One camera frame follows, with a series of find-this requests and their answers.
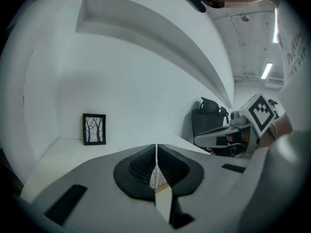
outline person in background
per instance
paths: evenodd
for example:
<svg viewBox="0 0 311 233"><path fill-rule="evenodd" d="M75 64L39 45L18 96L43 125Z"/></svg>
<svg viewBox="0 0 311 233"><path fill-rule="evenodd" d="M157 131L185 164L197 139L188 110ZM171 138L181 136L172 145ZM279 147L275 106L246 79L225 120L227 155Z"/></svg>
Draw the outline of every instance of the person in background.
<svg viewBox="0 0 311 233"><path fill-rule="evenodd" d="M261 0L202 0L213 8L241 7ZM273 3L277 11L277 42L279 44L284 69L284 87L279 94L279 99L286 113L275 120L270 130L276 139L296 130L309 130L311 120L306 120L311 110L311 102L308 93L311 92L311 84L308 78L311 76L311 61L309 57L310 35L304 24L295 14L292 7L285 0L268 0ZM299 114L293 104L305 101L305 106ZM249 133L242 134L242 140L249 139ZM269 147L274 139L265 133L259 148Z"/></svg>
<svg viewBox="0 0 311 233"><path fill-rule="evenodd" d="M270 104L271 109L272 109L272 110L274 111L274 113L276 114L276 118L275 118L275 119L278 119L280 116L279 116L278 111L277 111L277 109L276 109L276 104L277 104L277 102L273 101L272 99L269 99L268 102L269 102L269 104Z"/></svg>

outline ceiling light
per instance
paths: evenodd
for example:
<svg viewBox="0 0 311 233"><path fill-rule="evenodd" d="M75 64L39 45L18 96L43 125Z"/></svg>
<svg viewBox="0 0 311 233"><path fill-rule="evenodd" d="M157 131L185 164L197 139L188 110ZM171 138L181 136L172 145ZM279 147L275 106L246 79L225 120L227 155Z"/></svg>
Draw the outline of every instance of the ceiling light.
<svg viewBox="0 0 311 233"><path fill-rule="evenodd" d="M276 38L276 35L278 33L278 30L277 30L277 10L275 9L275 16L276 16L276 19L275 19L275 25L274 25L274 37L273 37L273 43L277 43L277 38Z"/></svg>
<svg viewBox="0 0 311 233"><path fill-rule="evenodd" d="M272 63L268 63L267 64L267 66L266 66L266 69L265 69L265 71L263 72L263 75L262 75L262 79L265 79L265 78L267 78L267 76L268 76L268 74L269 74L269 72L270 72L270 70L271 70L271 67L272 67Z"/></svg>

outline air conditioner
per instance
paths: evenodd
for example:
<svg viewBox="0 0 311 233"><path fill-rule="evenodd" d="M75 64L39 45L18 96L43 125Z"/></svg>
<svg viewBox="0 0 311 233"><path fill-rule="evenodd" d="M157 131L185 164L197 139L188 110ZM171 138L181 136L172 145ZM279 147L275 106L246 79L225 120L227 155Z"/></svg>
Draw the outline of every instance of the air conditioner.
<svg viewBox="0 0 311 233"><path fill-rule="evenodd" d="M267 88L272 88L272 89L280 89L284 85L283 79L277 79L277 78L267 78L264 81L264 86Z"/></svg>

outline white t-shirt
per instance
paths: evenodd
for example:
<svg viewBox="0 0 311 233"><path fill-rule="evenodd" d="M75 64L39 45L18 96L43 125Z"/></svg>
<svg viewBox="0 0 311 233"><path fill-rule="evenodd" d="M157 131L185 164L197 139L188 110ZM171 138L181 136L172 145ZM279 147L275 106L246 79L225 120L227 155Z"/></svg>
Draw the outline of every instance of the white t-shirt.
<svg viewBox="0 0 311 233"><path fill-rule="evenodd" d="M293 130L308 130L311 129L310 35L285 0L280 0L276 10L284 69L284 87L278 98Z"/></svg>

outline black picture frame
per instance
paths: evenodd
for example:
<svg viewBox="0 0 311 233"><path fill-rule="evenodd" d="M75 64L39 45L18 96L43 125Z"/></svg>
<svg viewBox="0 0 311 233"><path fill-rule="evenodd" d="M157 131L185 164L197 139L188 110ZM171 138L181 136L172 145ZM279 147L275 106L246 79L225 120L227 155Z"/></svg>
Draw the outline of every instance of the black picture frame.
<svg viewBox="0 0 311 233"><path fill-rule="evenodd" d="M89 121L87 121L88 118L92 118L92 123L89 124ZM92 134L96 132L96 138L97 141L92 141L90 134L91 130L93 130ZM83 114L82 116L82 130L83 130L83 145L85 146L94 146L94 145L105 145L106 144L106 115L100 115L100 114Z"/></svg>

